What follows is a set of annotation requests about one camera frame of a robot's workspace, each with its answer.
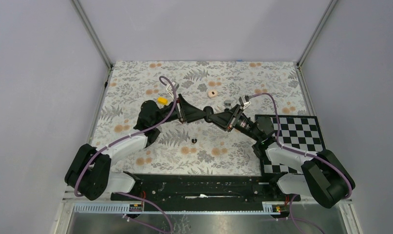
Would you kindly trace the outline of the left aluminium frame post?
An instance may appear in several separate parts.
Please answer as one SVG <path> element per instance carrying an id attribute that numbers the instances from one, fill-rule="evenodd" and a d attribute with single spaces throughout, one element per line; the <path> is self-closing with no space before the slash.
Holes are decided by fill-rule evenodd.
<path id="1" fill-rule="evenodd" d="M 79 0 L 70 0 L 71 4 L 73 5 L 76 14 L 79 16 L 87 34 L 89 35 L 93 45 L 95 46 L 96 50 L 98 51 L 101 59 L 103 60 L 104 64 L 108 69 L 113 68 L 113 62 L 111 61 L 110 57 L 108 56 L 103 44 L 101 43 L 92 23 L 89 20 L 87 13 L 85 12 L 81 1 Z"/>

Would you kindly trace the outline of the floral patterned table mat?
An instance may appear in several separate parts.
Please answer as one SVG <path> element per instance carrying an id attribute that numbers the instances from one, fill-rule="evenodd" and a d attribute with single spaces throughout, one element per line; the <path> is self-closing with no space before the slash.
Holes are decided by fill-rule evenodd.
<path id="1" fill-rule="evenodd" d="M 244 95 L 256 94 L 245 114 L 307 115 L 293 62 L 220 61 L 119 61 L 109 80 L 92 145 L 102 148 L 126 136 L 134 127 L 142 103 L 159 97 L 170 99 L 159 81 L 165 76 L 179 84 L 178 92 L 191 105 L 214 112 L 224 101 L 237 104 Z M 209 98 L 207 92 L 218 96 Z M 254 141 L 237 130 L 229 133 L 199 120 L 160 125 L 160 135 L 149 147 L 112 166 L 112 172 L 149 174 L 200 174 L 259 176 L 261 166 L 252 150 Z"/>

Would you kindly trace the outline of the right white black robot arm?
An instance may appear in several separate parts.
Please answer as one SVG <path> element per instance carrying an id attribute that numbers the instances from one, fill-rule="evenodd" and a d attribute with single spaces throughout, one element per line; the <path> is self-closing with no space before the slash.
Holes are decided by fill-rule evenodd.
<path id="1" fill-rule="evenodd" d="M 282 164 L 296 170 L 273 178 L 269 194 L 276 201 L 288 194 L 311 196 L 324 208 L 331 208 L 351 196 L 356 184 L 335 154 L 327 149 L 320 152 L 292 148 L 277 140 L 274 119 L 259 117 L 252 121 L 240 105 L 216 114 L 207 113 L 205 119 L 226 132 L 233 129 L 255 140 L 252 145 L 259 159 Z"/>

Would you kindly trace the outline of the pink round small object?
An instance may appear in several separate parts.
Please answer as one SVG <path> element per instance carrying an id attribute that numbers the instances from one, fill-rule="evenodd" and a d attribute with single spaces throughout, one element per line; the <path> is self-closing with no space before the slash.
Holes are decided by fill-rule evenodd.
<path id="1" fill-rule="evenodd" d="M 210 90 L 210 91 L 207 92 L 207 96 L 209 98 L 215 98 L 215 97 L 218 96 L 218 92 L 216 90 Z"/>

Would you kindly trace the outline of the small grey metal block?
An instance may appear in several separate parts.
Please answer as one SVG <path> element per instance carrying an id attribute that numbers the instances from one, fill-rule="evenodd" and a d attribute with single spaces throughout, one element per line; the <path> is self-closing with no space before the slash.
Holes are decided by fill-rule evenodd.
<path id="1" fill-rule="evenodd" d="M 225 108 L 231 108 L 231 104 L 232 104 L 232 102 L 230 100 L 225 100 L 224 101 Z"/>

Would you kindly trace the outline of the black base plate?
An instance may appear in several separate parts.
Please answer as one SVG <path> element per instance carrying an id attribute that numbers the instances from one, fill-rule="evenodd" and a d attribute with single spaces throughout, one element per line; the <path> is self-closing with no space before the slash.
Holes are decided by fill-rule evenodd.
<path id="1" fill-rule="evenodd" d="M 268 176 L 136 174 L 135 178 L 130 194 L 165 212 L 259 211 L 263 202 L 284 205 L 292 198 Z"/>

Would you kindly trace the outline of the yellow small object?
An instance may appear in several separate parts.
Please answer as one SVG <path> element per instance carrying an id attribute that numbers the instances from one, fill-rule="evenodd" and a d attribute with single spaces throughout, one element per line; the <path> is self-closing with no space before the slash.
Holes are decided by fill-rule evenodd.
<path id="1" fill-rule="evenodd" d="M 168 105 L 168 99 L 164 98 L 164 97 L 159 97 L 157 99 L 157 103 L 161 104 L 161 105 Z"/>

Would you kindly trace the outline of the aluminium frame post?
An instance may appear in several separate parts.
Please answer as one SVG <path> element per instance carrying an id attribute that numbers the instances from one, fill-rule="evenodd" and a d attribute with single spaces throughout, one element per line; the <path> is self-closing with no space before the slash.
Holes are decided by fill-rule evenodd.
<path id="1" fill-rule="evenodd" d="M 108 56 L 103 44 L 101 43 L 92 23 L 89 20 L 87 13 L 85 12 L 81 1 L 79 0 L 70 0 L 71 4 L 73 5 L 76 14 L 79 16 L 87 34 L 89 35 L 93 45 L 95 46 L 96 50 L 98 51 L 101 59 L 103 60 L 104 64 L 108 69 L 113 68 L 113 62 L 111 61 L 110 57 Z"/>
<path id="2" fill-rule="evenodd" d="M 325 24 L 327 23 L 329 17 L 333 13 L 336 5 L 338 4 L 339 0 L 330 0 L 328 6 L 326 7 L 321 19 L 319 20 L 315 30 L 313 31 L 310 40 L 308 41 L 304 51 L 302 52 L 298 62 L 297 67 L 300 68 L 304 65 L 309 53 L 311 52 L 313 45 L 316 43 L 320 33 L 322 32 Z"/>

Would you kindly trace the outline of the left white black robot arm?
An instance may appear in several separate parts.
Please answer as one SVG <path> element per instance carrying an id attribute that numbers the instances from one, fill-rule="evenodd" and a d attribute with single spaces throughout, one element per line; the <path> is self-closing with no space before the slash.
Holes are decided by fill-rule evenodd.
<path id="1" fill-rule="evenodd" d="M 136 200 L 141 188 L 129 173 L 112 173 L 110 168 L 125 157 L 152 145 L 158 138 L 158 126 L 174 120 L 191 123 L 206 119 L 213 114 L 211 107 L 199 109 L 189 104 L 181 94 L 168 106 L 159 108 L 153 100 L 143 102 L 133 131 L 103 149 L 90 144 L 82 145 L 77 151 L 64 178 L 74 188 L 77 196 L 96 200 L 103 193 L 122 194 L 128 200 Z"/>

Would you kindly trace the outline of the black earbud charging case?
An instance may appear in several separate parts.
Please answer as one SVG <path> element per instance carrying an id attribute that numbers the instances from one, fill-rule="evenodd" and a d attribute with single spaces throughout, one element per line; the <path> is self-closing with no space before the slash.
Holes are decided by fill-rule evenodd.
<path id="1" fill-rule="evenodd" d="M 205 117 L 204 120 L 207 123 L 212 123 L 212 119 L 210 118 L 210 116 L 213 114 L 213 108 L 211 106 L 206 106 L 203 108 L 203 111 L 205 112 Z"/>

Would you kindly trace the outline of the black white checkerboard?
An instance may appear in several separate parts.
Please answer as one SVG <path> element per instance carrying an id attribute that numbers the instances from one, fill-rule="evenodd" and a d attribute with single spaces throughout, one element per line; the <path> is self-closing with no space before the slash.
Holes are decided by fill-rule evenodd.
<path id="1" fill-rule="evenodd" d="M 316 116 L 279 115 L 281 131 L 279 141 L 290 147 L 304 151 L 320 152 L 326 148 L 318 118 Z M 261 175 L 273 176 L 288 172 L 297 174 L 298 171 L 276 161 L 260 160 Z"/>

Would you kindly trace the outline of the right aluminium frame post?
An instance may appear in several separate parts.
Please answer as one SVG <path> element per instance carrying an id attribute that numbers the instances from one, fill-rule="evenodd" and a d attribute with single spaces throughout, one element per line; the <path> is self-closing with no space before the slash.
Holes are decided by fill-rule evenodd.
<path id="1" fill-rule="evenodd" d="M 315 30 L 313 31 L 310 40 L 308 41 L 304 51 L 302 52 L 298 62 L 297 67 L 300 68 L 304 65 L 309 53 L 311 52 L 313 45 L 316 43 L 320 33 L 322 32 L 325 24 L 327 23 L 329 17 L 333 13 L 336 5 L 338 4 L 339 0 L 330 0 L 328 6 L 326 7 L 321 19 L 319 20 Z"/>

